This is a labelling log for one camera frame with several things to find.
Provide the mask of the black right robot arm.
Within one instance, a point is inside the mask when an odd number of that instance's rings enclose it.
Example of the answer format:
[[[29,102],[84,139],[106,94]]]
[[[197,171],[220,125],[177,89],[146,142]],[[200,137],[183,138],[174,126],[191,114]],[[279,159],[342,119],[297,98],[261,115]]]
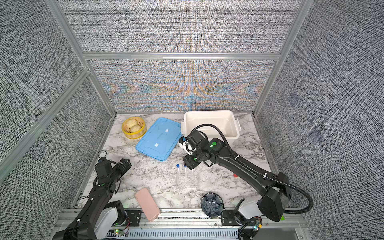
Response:
[[[283,173],[278,175],[266,171],[239,154],[234,152],[227,140],[219,138],[208,139],[205,134],[195,130],[187,137],[182,136],[179,144],[186,148],[187,155],[183,161],[190,170],[200,163],[207,167],[217,164],[230,170],[247,182],[261,199],[257,201],[257,208],[268,219],[279,222],[291,199],[288,189],[288,177]]]

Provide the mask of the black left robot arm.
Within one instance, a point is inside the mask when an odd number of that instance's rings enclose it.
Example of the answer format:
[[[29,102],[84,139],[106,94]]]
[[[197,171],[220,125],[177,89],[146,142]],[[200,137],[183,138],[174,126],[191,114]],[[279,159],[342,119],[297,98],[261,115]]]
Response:
[[[129,159],[112,165],[106,157],[95,166],[97,177],[88,200],[66,229],[55,233],[54,240],[97,240],[105,237],[110,227],[127,223],[128,217],[121,201],[110,202],[121,177],[132,167]]]

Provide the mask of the clear plastic test tube rack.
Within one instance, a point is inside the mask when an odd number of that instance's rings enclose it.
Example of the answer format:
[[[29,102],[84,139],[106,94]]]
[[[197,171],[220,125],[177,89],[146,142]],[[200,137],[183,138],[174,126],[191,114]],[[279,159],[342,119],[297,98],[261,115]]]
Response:
[[[176,174],[176,187],[178,189],[199,189],[200,179],[197,173],[193,171],[177,172]]]

